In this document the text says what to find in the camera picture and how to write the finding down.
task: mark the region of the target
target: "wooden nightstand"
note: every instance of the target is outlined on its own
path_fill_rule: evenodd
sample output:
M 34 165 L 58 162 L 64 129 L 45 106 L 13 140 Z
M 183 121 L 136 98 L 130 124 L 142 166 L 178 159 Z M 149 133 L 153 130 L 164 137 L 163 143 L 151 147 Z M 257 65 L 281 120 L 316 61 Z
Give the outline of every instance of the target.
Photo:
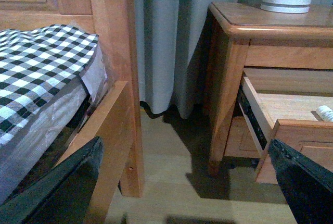
M 215 17 L 204 106 L 212 126 L 210 175 L 217 174 L 227 142 L 235 142 L 228 135 L 236 101 L 243 101 L 261 158 L 257 181 L 275 182 L 267 155 L 271 138 L 333 171 L 333 122 L 313 113 L 321 105 L 333 108 L 333 7 L 311 6 L 307 14 L 236 3 L 209 9 Z

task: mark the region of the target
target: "drawer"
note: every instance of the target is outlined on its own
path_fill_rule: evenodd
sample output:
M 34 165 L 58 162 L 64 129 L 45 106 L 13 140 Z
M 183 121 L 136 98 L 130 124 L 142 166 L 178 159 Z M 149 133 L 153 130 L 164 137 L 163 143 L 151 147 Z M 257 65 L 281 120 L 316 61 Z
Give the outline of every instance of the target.
M 257 182 L 277 183 L 267 154 L 272 138 L 333 171 L 333 122 L 315 113 L 322 105 L 333 108 L 333 71 L 246 68 L 241 90 L 249 104 L 243 103 L 244 114 L 258 123 L 247 121 L 254 140 L 267 141 L 256 144 L 262 147 Z
M 224 155 L 260 158 L 245 118 L 242 116 L 232 119 Z
M 245 66 L 333 69 L 333 41 L 253 39 Z

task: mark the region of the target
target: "black and white checkered fabric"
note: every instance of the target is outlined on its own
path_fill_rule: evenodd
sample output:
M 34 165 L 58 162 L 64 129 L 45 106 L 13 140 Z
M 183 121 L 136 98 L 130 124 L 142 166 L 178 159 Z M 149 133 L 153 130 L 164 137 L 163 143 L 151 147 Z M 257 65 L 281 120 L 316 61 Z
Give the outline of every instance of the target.
M 95 34 L 59 24 L 0 32 L 0 148 L 79 75 L 97 41 Z

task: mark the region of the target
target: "wooden frame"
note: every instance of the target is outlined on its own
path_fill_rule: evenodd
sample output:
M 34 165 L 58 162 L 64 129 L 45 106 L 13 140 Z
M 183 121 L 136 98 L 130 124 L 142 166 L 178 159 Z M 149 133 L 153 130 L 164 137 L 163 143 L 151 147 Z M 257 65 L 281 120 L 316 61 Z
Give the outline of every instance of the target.
M 103 138 L 105 154 L 85 218 L 85 223 L 103 223 L 119 182 L 126 196 L 141 197 L 144 187 L 134 0 L 0 2 L 0 30 L 32 30 L 71 21 L 89 33 L 99 34 L 102 51 L 108 57 L 107 72 L 112 67 L 118 76 L 61 158 L 64 160 L 96 135 Z

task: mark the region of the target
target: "curtain fold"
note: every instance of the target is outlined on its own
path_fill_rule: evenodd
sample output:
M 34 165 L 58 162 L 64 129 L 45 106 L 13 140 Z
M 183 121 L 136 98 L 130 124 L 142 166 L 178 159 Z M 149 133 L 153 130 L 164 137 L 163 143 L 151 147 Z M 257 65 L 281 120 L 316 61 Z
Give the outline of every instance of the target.
M 211 2 L 257 5 L 261 0 L 135 0 L 140 100 L 154 114 L 175 104 L 181 117 L 188 118 L 194 103 L 201 102 Z

